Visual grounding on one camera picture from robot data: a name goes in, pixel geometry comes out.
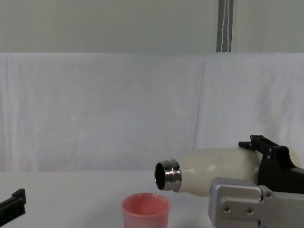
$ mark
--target cup rim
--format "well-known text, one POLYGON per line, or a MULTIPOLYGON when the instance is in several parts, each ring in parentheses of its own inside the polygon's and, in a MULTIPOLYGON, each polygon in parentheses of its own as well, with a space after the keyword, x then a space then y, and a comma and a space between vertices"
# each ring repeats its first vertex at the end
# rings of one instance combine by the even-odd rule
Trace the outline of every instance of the cup rim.
POLYGON ((155 193, 152 193, 152 192, 141 192, 141 193, 136 193, 136 194, 133 194, 133 195, 130 195, 128 196, 127 198, 125 198, 122 202, 122 209, 123 209, 123 212, 129 216, 132 216, 132 217, 136 217, 136 218, 153 218, 153 217, 157 217, 157 216, 160 216, 160 215, 163 215, 163 214, 166 214, 169 212, 170 210, 170 207, 171 207, 171 204, 170 204, 170 201, 162 196, 162 195, 158 195, 158 197, 161 197, 162 199, 165 199, 167 200, 167 208, 159 213, 156 213, 156 214, 152 214, 152 215, 139 215, 139 214, 135 214, 135 213, 132 213, 132 212, 129 212, 128 210, 126 210, 124 208, 124 203, 131 197, 134 197, 134 196, 138 196, 138 195, 146 195, 146 196, 156 196, 155 193))

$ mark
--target silver metal bracket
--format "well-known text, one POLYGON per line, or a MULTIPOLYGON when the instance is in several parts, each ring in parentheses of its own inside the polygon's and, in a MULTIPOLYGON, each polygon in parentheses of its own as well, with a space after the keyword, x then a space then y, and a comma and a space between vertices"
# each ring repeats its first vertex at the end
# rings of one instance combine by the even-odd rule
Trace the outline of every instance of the silver metal bracket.
POLYGON ((304 227, 304 194, 230 178, 213 179, 210 193, 209 217, 216 228, 304 227))

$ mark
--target screw hole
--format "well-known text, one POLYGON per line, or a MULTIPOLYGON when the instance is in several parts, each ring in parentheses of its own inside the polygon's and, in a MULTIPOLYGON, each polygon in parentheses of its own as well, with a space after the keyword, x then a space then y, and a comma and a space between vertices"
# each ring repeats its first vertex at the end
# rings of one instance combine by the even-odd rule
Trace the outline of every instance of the screw hole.
POLYGON ((251 214, 253 213, 253 209, 252 209, 252 208, 248 208, 248 209, 246 210, 246 212, 247 212, 247 214, 251 215, 251 214))
POLYGON ((230 207, 228 205, 224 206, 224 212, 226 213, 230 212, 230 207))

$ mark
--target gray wall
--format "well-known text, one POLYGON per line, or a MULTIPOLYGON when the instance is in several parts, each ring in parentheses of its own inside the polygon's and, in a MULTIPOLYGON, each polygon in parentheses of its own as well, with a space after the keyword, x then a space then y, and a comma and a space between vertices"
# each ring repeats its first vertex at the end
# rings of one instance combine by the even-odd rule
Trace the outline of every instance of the gray wall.
POLYGON ((304 52, 304 1, 235 0, 232 52, 304 52))
POLYGON ((216 0, 1 0, 1 52, 210 53, 216 0))

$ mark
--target bottle opening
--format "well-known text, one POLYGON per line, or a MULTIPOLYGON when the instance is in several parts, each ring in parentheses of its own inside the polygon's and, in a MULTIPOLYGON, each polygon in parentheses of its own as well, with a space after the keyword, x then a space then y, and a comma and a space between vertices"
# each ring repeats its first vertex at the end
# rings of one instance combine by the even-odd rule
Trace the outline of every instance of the bottle opening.
POLYGON ((154 172, 155 182, 159 190, 163 190, 166 184, 166 171, 161 163, 157 163, 154 172))
POLYGON ((181 187, 181 168, 175 159, 157 163, 154 177, 159 190, 178 191, 181 187))

